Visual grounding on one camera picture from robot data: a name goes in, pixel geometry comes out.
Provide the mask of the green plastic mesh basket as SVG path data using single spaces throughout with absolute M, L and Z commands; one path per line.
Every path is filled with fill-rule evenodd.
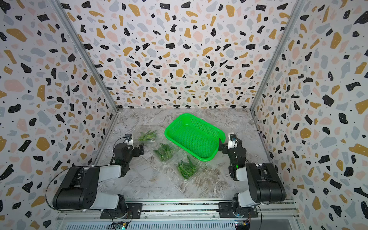
M 226 140 L 225 133 L 192 115 L 182 114 L 166 129 L 165 137 L 202 162 L 211 161 Z

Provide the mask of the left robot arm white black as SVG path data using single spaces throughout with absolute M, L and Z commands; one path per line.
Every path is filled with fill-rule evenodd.
M 49 207 L 57 211 L 107 210 L 124 215 L 128 211 L 124 196 L 100 192 L 98 185 L 126 176 L 131 160 L 143 154 L 143 144 L 134 147 L 119 143 L 114 146 L 109 165 L 68 168 Z

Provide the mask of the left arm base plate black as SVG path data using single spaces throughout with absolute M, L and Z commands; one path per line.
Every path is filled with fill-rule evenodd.
M 100 219 L 113 219 L 120 221 L 139 219 L 141 216 L 142 206 L 142 203 L 127 203 L 123 205 L 122 209 L 107 209 L 101 213 Z

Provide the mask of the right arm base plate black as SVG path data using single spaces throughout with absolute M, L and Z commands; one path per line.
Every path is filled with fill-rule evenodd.
M 219 202 L 220 218 L 257 218 L 258 212 L 254 207 L 240 207 L 232 202 Z

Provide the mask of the clear container peppers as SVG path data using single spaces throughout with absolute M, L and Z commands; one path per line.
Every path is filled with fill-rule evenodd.
M 192 155 L 185 155 L 175 162 L 174 167 L 178 175 L 187 182 L 203 173 L 207 169 L 208 164 Z
M 162 163 L 169 163 L 179 153 L 179 148 L 173 144 L 160 143 L 155 149 L 153 149 L 154 155 Z
M 158 126 L 140 126 L 138 128 L 138 141 L 156 142 L 160 137 L 160 128 Z

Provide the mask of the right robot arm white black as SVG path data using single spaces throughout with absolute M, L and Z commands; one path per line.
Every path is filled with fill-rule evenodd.
M 234 181 L 247 182 L 248 189 L 236 193 L 232 199 L 232 209 L 250 208 L 262 203 L 276 203 L 286 199 L 285 188 L 271 163 L 250 163 L 247 150 L 235 134 L 228 143 L 219 141 L 219 151 L 228 155 L 229 175 Z

